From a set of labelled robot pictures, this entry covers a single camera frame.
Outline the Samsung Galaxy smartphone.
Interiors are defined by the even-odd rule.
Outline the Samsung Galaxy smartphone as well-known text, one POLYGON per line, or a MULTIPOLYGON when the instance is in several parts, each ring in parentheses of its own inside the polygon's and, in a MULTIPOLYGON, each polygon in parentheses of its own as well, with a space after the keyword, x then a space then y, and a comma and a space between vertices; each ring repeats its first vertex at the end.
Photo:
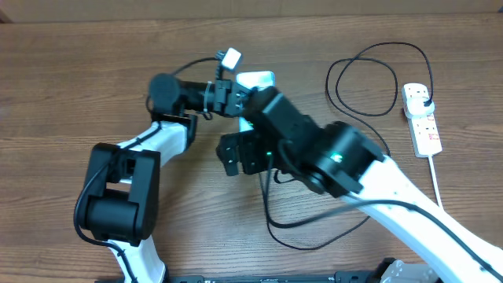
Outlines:
MULTIPOLYGON (((236 82, 248 89, 256 87, 262 90, 269 86, 275 86, 275 74, 271 71, 241 72, 236 75, 236 82)), ((253 129, 252 124, 242 117, 238 120, 238 126, 240 132, 253 129)))

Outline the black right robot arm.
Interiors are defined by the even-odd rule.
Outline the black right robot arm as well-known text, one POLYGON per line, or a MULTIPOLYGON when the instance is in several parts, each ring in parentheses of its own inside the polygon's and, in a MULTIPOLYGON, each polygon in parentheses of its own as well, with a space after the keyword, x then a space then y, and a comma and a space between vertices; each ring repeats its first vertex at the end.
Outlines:
POLYGON ((218 145, 228 175, 278 169, 315 193, 341 199, 344 211, 365 212, 443 281, 501 281, 502 250, 432 202, 357 128, 340 121, 319 127, 272 86, 220 90, 213 110, 252 125, 218 145))

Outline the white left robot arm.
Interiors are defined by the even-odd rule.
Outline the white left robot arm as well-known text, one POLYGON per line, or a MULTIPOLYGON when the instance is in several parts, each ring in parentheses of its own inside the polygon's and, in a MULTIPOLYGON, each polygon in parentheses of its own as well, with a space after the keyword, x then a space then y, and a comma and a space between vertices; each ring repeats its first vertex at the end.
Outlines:
POLYGON ((196 137, 198 115, 237 116, 244 98, 258 90, 256 75, 206 83, 161 73, 149 83, 150 128, 118 145, 98 143, 91 151, 74 227, 86 242, 110 249, 122 282, 166 282, 167 265, 152 239, 160 191, 160 169, 184 153, 196 137))

